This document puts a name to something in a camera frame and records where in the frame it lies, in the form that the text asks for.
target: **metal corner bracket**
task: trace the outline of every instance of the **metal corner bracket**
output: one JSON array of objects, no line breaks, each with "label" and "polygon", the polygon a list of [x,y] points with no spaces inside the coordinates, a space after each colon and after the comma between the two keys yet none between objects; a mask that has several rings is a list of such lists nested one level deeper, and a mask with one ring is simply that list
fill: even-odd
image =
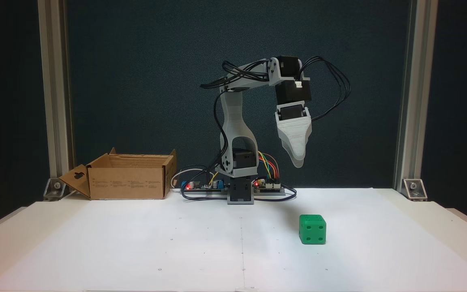
[{"label": "metal corner bracket", "polygon": [[50,178],[46,183],[43,201],[59,201],[70,193],[70,188],[58,178]]},{"label": "metal corner bracket", "polygon": [[421,179],[404,179],[403,184],[401,184],[401,194],[410,201],[428,201],[428,196]]}]

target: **robotic arm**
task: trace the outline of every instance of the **robotic arm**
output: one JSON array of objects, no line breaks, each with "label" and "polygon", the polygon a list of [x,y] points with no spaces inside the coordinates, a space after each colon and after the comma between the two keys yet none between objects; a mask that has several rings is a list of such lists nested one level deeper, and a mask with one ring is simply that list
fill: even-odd
[{"label": "robotic arm", "polygon": [[[303,72],[300,72],[301,68],[300,59],[287,56],[243,65],[239,67],[240,70],[230,68],[231,72],[224,80],[234,78],[234,81],[219,87],[222,93],[221,104],[225,115],[223,131],[227,137],[227,145],[226,152],[221,157],[221,165],[216,167],[216,171],[232,178],[257,174],[257,142],[242,118],[242,92],[263,85],[275,87],[278,137],[293,165],[302,167],[306,144],[311,134],[311,115],[305,106],[305,102],[311,100],[311,91],[309,78],[304,77]],[[242,74],[247,71],[254,75],[260,74],[262,78],[239,77],[247,76]],[[247,149],[232,148],[232,142],[236,138],[242,139]],[[220,139],[221,148],[224,148],[225,141],[222,135]]]},{"label": "robotic arm", "polygon": [[[311,118],[306,107],[306,101],[311,100],[311,91],[309,78],[304,77],[304,69],[314,62],[325,63],[338,83],[340,91],[333,106],[323,114]],[[282,147],[293,161],[293,165],[300,168],[304,164],[306,156],[306,144],[309,135],[311,135],[311,122],[326,116],[332,109],[340,105],[349,96],[351,86],[348,78],[338,68],[319,56],[309,58],[304,64],[297,57],[279,56],[255,61],[241,67],[224,61],[222,67],[228,72],[225,77],[201,85],[201,88],[219,88],[220,91],[214,103],[214,118],[221,129],[221,151],[214,158],[213,163],[206,170],[202,170],[200,174],[208,174],[212,168],[215,168],[217,172],[230,177],[226,198],[228,204],[253,204],[254,190],[251,176],[257,174],[258,148],[252,131],[242,118],[242,92],[262,85],[275,88],[277,101],[275,122],[278,137],[282,142]],[[216,114],[219,97],[225,115],[222,126]],[[233,148],[235,139],[244,141],[245,148]],[[278,178],[274,183],[280,185]],[[189,200],[223,199],[190,198],[184,195],[184,188],[185,185],[182,185],[182,195]]]}]

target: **box flap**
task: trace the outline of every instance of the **box flap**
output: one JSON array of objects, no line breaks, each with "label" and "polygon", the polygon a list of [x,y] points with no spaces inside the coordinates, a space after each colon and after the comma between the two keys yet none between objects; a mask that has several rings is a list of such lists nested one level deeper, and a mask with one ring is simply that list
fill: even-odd
[{"label": "box flap", "polygon": [[96,167],[96,168],[111,168],[111,161],[109,160],[109,155],[105,153],[101,157],[93,160],[91,163],[87,165],[87,167]]},{"label": "box flap", "polygon": [[83,164],[72,169],[70,172],[60,177],[60,179],[84,196],[91,198],[89,193],[88,170]]}]

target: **yellow wire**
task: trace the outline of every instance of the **yellow wire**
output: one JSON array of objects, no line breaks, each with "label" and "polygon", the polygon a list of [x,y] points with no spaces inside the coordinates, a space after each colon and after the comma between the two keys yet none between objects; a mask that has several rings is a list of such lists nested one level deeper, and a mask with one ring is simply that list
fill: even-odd
[{"label": "yellow wire", "polygon": [[214,178],[215,178],[215,176],[216,176],[218,173],[219,173],[219,172],[216,172],[216,173],[214,174],[214,176],[212,177],[212,179],[210,180],[210,183],[208,183],[208,185],[212,185],[212,182],[214,181]]},{"label": "yellow wire", "polygon": [[266,167],[266,170],[268,172],[268,176],[269,176],[269,178],[271,178],[271,174],[270,174],[269,168],[268,168],[268,163],[266,162],[266,159],[264,158],[264,155],[260,151],[257,151],[257,152],[261,155],[261,158],[264,161],[264,166]]},{"label": "yellow wire", "polygon": [[263,154],[265,156],[270,157],[271,159],[273,159],[273,161],[275,161],[276,172],[278,173],[278,177],[280,177],[280,170],[278,169],[278,162],[276,161],[276,159],[274,159],[273,156],[269,155],[268,153],[263,153]]}]

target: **red wire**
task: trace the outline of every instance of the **red wire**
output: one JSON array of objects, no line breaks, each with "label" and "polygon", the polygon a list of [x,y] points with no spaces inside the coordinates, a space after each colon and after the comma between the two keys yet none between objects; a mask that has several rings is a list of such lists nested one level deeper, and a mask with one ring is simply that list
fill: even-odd
[{"label": "red wire", "polygon": [[280,178],[280,176],[279,176],[280,173],[277,172],[275,165],[274,165],[271,161],[269,161],[269,160],[266,160],[266,161],[267,161],[268,164],[271,166],[271,169],[273,170],[274,175],[275,175],[277,178]]}]

